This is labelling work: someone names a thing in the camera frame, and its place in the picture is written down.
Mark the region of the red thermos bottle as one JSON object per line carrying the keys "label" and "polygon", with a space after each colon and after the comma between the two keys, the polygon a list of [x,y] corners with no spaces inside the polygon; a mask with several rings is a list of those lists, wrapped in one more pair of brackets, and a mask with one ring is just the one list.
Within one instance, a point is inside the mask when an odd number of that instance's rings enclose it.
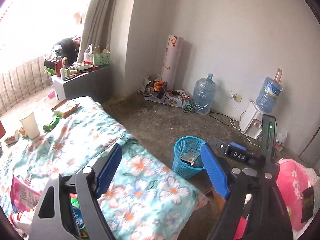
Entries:
{"label": "red thermos bottle", "polygon": [[54,62],[54,67],[55,67],[55,73],[57,77],[61,76],[61,68],[63,68],[62,65],[62,59],[58,57],[55,62]]}

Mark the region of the blue plastic trash basket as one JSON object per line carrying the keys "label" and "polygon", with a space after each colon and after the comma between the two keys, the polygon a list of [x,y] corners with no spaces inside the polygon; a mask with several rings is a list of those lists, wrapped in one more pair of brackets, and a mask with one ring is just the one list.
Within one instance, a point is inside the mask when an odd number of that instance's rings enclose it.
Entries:
{"label": "blue plastic trash basket", "polygon": [[205,143],[204,140],[192,136],[178,139],[174,145],[172,170],[184,179],[193,178],[204,170],[201,150]]}

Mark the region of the black clothes pile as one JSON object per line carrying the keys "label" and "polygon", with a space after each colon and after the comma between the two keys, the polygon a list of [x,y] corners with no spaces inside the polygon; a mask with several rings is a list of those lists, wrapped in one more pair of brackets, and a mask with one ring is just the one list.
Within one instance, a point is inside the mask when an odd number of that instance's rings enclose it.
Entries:
{"label": "black clothes pile", "polygon": [[67,58],[67,63],[71,66],[77,61],[78,53],[80,48],[79,39],[64,38],[63,40],[57,42],[51,52],[44,57],[44,65],[48,68],[54,68],[54,62],[57,57]]}

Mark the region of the orange item pile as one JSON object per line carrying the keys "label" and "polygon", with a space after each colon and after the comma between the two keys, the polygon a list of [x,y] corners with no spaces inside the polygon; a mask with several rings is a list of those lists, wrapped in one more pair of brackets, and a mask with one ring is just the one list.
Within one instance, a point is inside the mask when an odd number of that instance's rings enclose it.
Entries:
{"label": "orange item pile", "polygon": [[162,99],[165,92],[167,91],[167,84],[165,81],[156,80],[151,81],[146,85],[144,94],[146,96]]}

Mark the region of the beige curtain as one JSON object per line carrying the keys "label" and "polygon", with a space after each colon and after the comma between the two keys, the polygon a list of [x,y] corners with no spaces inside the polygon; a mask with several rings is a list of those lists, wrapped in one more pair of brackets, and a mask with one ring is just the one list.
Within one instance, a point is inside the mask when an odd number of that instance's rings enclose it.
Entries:
{"label": "beige curtain", "polygon": [[84,60],[88,46],[104,48],[110,44],[116,0],[91,0],[82,32],[78,62]]}

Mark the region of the small wooden stool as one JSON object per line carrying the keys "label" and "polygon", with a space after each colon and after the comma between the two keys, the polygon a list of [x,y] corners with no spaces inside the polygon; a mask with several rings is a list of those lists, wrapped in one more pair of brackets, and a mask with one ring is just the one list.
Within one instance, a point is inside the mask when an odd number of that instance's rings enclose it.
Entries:
{"label": "small wooden stool", "polygon": [[213,188],[210,188],[204,194],[209,199],[209,202],[214,210],[223,210],[226,201],[223,197],[221,197],[220,194],[216,193]]}

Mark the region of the green snack wrapper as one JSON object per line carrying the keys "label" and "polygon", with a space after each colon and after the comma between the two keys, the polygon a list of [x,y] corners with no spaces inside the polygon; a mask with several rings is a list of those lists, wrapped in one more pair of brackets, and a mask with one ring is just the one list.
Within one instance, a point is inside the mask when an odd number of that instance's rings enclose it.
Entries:
{"label": "green snack wrapper", "polygon": [[51,132],[57,126],[60,120],[61,120],[61,116],[55,115],[51,123],[43,126],[43,131]]}

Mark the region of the white plastic bag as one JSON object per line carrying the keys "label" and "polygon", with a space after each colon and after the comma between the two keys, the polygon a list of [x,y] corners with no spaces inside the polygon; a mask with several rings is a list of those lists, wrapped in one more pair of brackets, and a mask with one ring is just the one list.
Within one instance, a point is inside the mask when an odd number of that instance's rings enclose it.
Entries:
{"label": "white plastic bag", "polygon": [[288,134],[288,132],[285,132],[285,133],[278,132],[277,133],[275,147],[278,152],[280,152],[284,148],[284,144],[287,139],[287,134]]}

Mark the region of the pink rolled wallpaper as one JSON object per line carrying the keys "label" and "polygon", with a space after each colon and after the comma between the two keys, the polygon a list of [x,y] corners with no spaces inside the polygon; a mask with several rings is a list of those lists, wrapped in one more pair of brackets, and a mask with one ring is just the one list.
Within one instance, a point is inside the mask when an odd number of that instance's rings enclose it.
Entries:
{"label": "pink rolled wallpaper", "polygon": [[170,35],[168,38],[161,71],[161,80],[167,84],[168,90],[172,90],[174,86],[176,70],[183,48],[183,42],[184,38],[178,36]]}

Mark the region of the empty blue water jug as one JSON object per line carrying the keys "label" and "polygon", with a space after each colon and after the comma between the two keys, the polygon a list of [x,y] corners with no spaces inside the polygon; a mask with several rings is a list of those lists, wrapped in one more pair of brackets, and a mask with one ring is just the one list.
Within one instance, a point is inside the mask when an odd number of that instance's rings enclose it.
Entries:
{"label": "empty blue water jug", "polygon": [[193,91],[194,111],[200,115],[207,115],[210,112],[217,84],[213,81],[213,73],[209,73],[206,78],[196,81]]}

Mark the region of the pink floral blanket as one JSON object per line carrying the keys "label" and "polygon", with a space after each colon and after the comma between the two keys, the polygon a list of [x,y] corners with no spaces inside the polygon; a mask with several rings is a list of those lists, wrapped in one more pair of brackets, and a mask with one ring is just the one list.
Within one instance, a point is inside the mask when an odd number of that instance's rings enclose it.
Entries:
{"label": "pink floral blanket", "polygon": [[292,226],[293,238],[298,239],[312,219],[302,223],[303,191],[315,185],[319,176],[313,168],[305,167],[293,159],[280,159],[277,186],[285,202]]}

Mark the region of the white paper cup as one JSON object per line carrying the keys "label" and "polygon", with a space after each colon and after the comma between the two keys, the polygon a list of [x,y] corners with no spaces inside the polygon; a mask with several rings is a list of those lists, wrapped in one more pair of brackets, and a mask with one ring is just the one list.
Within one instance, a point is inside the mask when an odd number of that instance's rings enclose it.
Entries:
{"label": "white paper cup", "polygon": [[23,118],[20,118],[20,122],[29,139],[35,139],[40,135],[34,112],[30,112]]}

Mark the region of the green plastic basket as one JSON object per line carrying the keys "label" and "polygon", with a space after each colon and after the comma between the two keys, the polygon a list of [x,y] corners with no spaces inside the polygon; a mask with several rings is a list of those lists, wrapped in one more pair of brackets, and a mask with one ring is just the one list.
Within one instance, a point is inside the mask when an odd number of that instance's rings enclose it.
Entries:
{"label": "green plastic basket", "polygon": [[94,54],[93,64],[99,67],[108,67],[111,64],[111,53]]}

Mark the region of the blue jug on dispenser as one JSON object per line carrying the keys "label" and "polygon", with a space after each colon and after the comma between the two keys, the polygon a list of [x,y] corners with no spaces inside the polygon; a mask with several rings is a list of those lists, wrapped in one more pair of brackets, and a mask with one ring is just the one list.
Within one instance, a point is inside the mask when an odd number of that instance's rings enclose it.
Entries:
{"label": "blue jug on dispenser", "polygon": [[278,97],[283,87],[269,76],[264,79],[264,83],[255,100],[260,111],[270,114],[277,103]]}

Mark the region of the white detergent bottle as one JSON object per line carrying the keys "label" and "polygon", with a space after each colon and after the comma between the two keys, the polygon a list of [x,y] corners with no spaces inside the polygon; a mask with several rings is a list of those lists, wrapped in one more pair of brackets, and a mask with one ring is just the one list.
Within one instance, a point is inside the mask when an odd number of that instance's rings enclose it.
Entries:
{"label": "white detergent bottle", "polygon": [[85,50],[84,52],[84,59],[83,61],[84,62],[90,62],[92,63],[93,62],[93,48],[92,48],[92,44],[90,44],[87,49]]}

